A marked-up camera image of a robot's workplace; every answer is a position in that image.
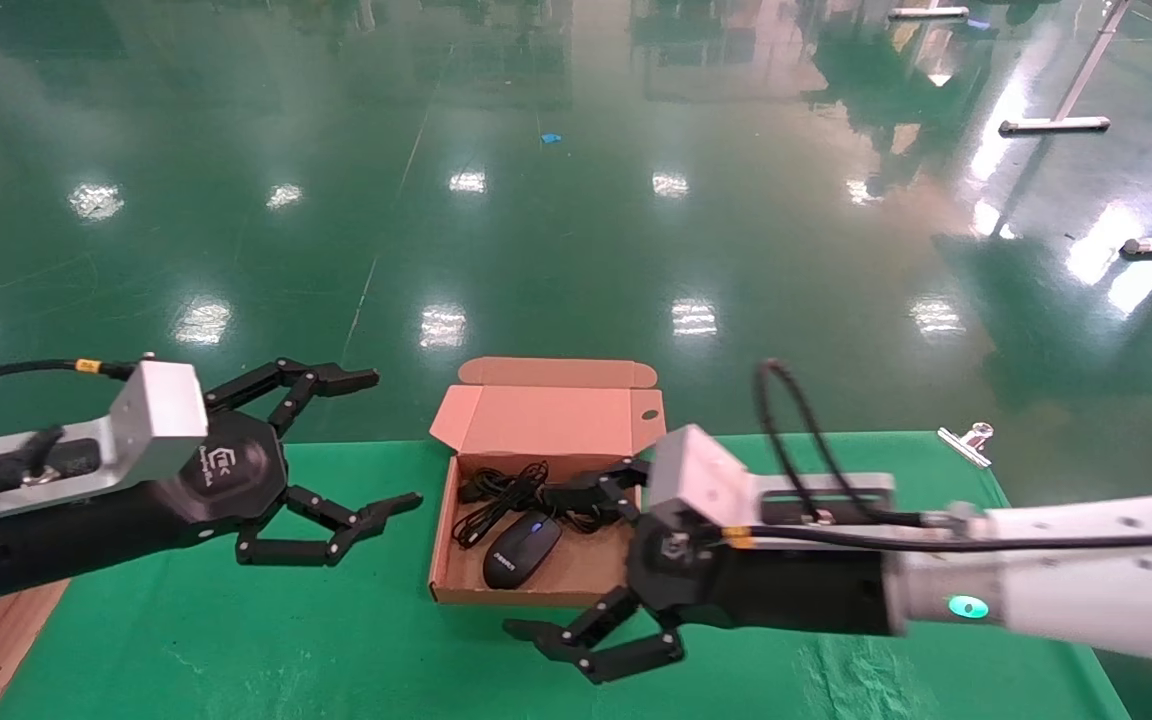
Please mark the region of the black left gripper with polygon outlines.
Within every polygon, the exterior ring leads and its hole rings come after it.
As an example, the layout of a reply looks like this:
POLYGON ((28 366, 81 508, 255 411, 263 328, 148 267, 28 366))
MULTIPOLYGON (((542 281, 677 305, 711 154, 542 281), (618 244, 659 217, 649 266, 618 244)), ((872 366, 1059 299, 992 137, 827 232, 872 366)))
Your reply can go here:
POLYGON ((353 395, 380 381, 374 369, 348 372, 335 363, 306 365, 279 357, 206 391, 204 406, 210 416, 219 414, 217 425, 179 473, 1 518, 0 596, 237 530, 238 564, 334 568, 357 543, 382 535, 393 516, 419 509, 424 497, 404 493, 351 510, 310 488, 285 488, 288 471, 279 439, 312 397, 353 395), (287 395, 268 419, 237 414, 279 388, 287 395), (262 538, 262 530, 282 510, 329 530, 332 537, 262 538))

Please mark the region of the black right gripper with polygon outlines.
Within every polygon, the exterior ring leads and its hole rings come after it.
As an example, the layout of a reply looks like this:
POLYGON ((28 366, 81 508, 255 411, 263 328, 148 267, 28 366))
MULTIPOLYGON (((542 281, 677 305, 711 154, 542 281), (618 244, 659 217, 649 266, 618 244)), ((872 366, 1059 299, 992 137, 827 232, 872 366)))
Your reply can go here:
POLYGON ((540 506, 575 528, 635 526, 626 558, 626 585, 602 594, 568 626, 506 619, 503 632, 545 659, 579 670, 594 685, 617 682, 685 659, 681 626, 723 630, 767 628, 787 632, 897 635, 881 553, 828 550, 813 543, 728 537, 695 511, 675 529, 641 515, 652 462, 626 457, 571 480, 545 484, 540 506), (647 611, 657 632, 600 647, 612 632, 647 611))

